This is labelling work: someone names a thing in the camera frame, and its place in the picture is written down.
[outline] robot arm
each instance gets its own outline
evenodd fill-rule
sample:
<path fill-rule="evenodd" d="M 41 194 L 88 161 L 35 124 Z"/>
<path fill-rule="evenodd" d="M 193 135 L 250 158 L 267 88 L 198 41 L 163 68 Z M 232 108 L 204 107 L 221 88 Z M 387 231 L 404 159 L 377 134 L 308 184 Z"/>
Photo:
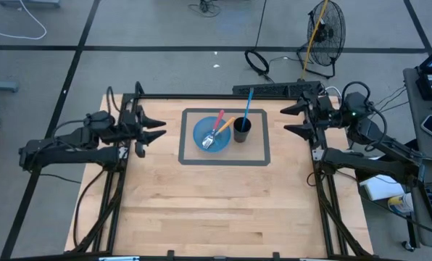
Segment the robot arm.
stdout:
<path fill-rule="evenodd" d="M 142 106 L 138 105 L 134 111 L 122 112 L 122 119 L 116 125 L 108 112 L 96 112 L 87 115 L 84 126 L 71 134 L 31 140 L 19 151 L 20 166 L 32 172 L 54 163 L 97 163 L 106 170 L 113 170 L 125 153 L 125 147 L 97 149 L 99 141 L 110 144 L 135 139 L 136 154 L 145 157 L 144 145 L 149 145 L 166 131 L 147 132 L 143 128 L 156 128 L 166 123 L 148 118 Z"/>
<path fill-rule="evenodd" d="M 304 93 L 299 102 L 281 110 L 281 113 L 298 115 L 305 112 L 303 125 L 286 125 L 284 128 L 305 140 L 316 140 L 313 147 L 315 164 L 326 174 L 334 174 L 342 167 L 361 170 L 365 179 L 383 174 L 399 183 L 415 186 L 423 182 L 423 155 L 382 133 L 367 117 L 375 112 L 373 103 L 358 92 L 348 94 L 339 109 L 334 109 L 328 96 L 311 96 Z M 366 159 L 362 154 L 342 152 L 338 149 L 316 149 L 325 137 L 319 130 L 327 128 L 348 128 L 346 136 L 362 145 L 372 145 L 392 158 L 393 162 Z"/>

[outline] fan grille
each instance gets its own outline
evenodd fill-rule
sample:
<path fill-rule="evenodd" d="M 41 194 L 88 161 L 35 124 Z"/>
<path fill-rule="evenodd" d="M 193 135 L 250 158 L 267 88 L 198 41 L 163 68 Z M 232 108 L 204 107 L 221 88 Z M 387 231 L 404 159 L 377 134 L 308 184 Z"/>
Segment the fan grille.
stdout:
<path fill-rule="evenodd" d="M 323 5 L 324 1 L 320 2 L 310 12 L 307 34 L 308 41 L 311 39 Z M 317 64 L 329 66 L 340 57 L 345 44 L 345 19 L 338 4 L 332 1 L 328 2 L 322 21 L 312 42 L 310 54 Z"/>

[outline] fork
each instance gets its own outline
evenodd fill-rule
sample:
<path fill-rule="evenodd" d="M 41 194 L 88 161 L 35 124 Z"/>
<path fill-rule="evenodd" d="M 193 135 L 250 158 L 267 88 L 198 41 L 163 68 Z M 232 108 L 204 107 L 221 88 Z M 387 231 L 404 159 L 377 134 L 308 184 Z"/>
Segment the fork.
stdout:
<path fill-rule="evenodd" d="M 234 121 L 236 120 L 235 117 L 232 117 L 231 119 L 229 119 L 219 130 L 217 130 L 216 134 L 214 135 L 214 137 L 216 137 L 219 133 L 222 133 L 223 130 L 225 130 L 230 124 L 232 124 Z M 208 149 L 211 144 L 213 144 L 213 141 L 211 141 L 211 143 L 208 144 L 208 146 L 206 146 L 204 149 Z"/>
<path fill-rule="evenodd" d="M 213 143 L 213 141 L 215 141 L 216 128 L 218 127 L 219 122 L 223 118 L 223 115 L 224 115 L 224 109 L 219 111 L 219 115 L 217 116 L 215 126 L 213 127 L 213 130 L 211 131 L 211 133 L 203 139 L 202 145 L 203 145 L 204 149 L 208 149 L 209 145 L 211 145 Z"/>

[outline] black cup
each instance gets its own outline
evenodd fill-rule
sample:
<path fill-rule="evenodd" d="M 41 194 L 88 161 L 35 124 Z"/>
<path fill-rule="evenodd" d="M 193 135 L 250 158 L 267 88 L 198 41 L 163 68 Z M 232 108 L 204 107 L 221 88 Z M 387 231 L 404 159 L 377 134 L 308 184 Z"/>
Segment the black cup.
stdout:
<path fill-rule="evenodd" d="M 250 129 L 252 128 L 252 123 L 247 118 L 245 120 L 244 129 L 242 130 L 243 122 L 243 117 L 238 117 L 236 121 L 233 122 L 233 140 L 236 142 L 244 142 L 246 140 L 246 137 L 248 136 L 248 133 L 250 132 Z"/>

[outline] wooden table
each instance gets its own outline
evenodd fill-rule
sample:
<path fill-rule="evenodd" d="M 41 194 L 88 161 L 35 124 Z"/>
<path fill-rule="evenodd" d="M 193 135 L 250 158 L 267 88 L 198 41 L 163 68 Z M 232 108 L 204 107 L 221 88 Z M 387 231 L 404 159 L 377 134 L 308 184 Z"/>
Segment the wooden table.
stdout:
<path fill-rule="evenodd" d="M 115 96 L 118 104 L 121 98 Z M 176 256 L 272 257 L 280 252 L 282 257 L 327 257 L 316 189 L 306 183 L 312 172 L 310 146 L 283 129 L 285 124 L 302 124 L 304 115 L 279 113 L 294 103 L 252 101 L 252 109 L 267 112 L 268 166 L 205 166 L 178 161 L 182 111 L 244 108 L 246 101 L 141 99 L 147 116 L 167 123 L 158 128 L 167 133 L 146 147 L 144 159 L 129 156 L 113 254 L 164 256 L 175 250 Z M 101 109 L 106 110 L 105 98 Z M 326 136 L 329 147 L 348 147 L 343 129 L 329 129 Z M 86 165 L 80 192 L 99 171 L 98 165 Z M 78 240 L 98 218 L 105 176 L 82 201 Z M 334 178 L 342 220 L 372 253 L 355 181 L 342 175 Z M 336 229 L 330 224 L 334 252 L 339 253 Z M 72 226 L 65 248 L 73 248 Z"/>

